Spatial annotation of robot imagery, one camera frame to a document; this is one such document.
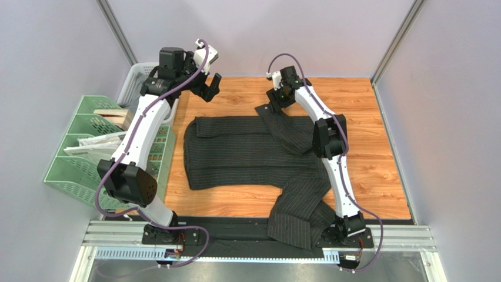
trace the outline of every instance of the white wall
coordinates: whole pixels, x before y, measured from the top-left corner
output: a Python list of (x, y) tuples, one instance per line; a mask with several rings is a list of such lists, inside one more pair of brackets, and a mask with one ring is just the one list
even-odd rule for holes
[(0, 280), (68, 281), (96, 211), (43, 184), (82, 95), (129, 65), (94, 0), (0, 5)]
[(157, 62), (164, 46), (193, 50), (203, 38), (219, 51), (214, 71), (223, 75), (262, 76), (275, 55), (289, 52), (309, 76), (369, 77), (413, 1), (109, 2), (140, 62)]
[(501, 2), (433, 0), (378, 86), (449, 281), (499, 281)]

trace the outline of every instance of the white plastic basket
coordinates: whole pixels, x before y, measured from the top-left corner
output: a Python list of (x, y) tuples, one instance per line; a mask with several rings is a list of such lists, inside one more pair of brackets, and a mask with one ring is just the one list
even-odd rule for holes
[[(151, 70), (153, 70), (156, 66), (158, 66), (158, 63), (137, 63), (133, 65), (129, 70), (129, 74), (125, 79), (125, 83), (123, 84), (116, 103), (120, 106), (124, 106), (131, 103), (134, 98), (137, 98), (140, 95), (140, 85), (146, 80)], [(178, 104), (179, 99), (174, 102), (171, 111), (162, 122), (162, 125), (172, 126), (176, 116), (176, 110), (178, 109)]]

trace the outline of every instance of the wooden table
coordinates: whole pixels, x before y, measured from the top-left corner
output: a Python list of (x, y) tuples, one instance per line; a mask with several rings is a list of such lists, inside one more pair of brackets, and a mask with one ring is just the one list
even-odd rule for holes
[[(316, 93), (348, 121), (348, 171), (359, 204), (387, 219), (409, 219), (410, 214), (395, 167), (388, 138), (369, 79), (310, 78)], [(273, 186), (221, 186), (189, 189), (183, 166), (183, 140), (196, 116), (257, 116), (254, 107), (268, 103), (272, 87), (265, 78), (224, 77), (221, 92), (210, 103), (190, 92), (181, 95), (174, 121), (176, 146), (164, 203), (178, 215), (268, 217), (281, 189)], [(306, 116), (295, 103), (289, 116)], [(328, 192), (325, 202), (335, 206)]]

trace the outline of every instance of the green storage organizer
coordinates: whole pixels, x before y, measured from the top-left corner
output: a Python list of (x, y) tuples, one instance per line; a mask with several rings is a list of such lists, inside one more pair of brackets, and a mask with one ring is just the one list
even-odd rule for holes
[[(66, 147), (78, 146), (80, 138), (122, 131), (102, 116), (94, 115), (95, 109), (120, 109), (120, 106), (106, 96), (84, 96), (44, 180), (46, 184), (93, 207), (95, 206), (94, 194), (101, 181), (97, 164), (81, 157), (68, 156), (63, 150)], [(175, 140), (176, 136), (171, 127), (161, 126), (148, 156), (153, 169), (158, 174), (156, 194), (160, 199), (163, 199), (165, 195)], [(105, 189), (102, 189), (99, 197), (99, 203), (103, 209), (127, 209), (129, 207), (107, 196), (104, 192)]]

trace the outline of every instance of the folded clothing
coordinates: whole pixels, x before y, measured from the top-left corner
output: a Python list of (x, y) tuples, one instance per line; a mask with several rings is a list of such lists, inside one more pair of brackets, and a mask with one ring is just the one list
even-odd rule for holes
[(322, 201), (330, 181), (312, 150), (307, 116), (256, 107), (259, 116), (196, 117), (186, 128), (184, 157), (192, 190), (257, 184), (282, 188), (270, 213), (268, 236), (311, 250), (335, 212)]

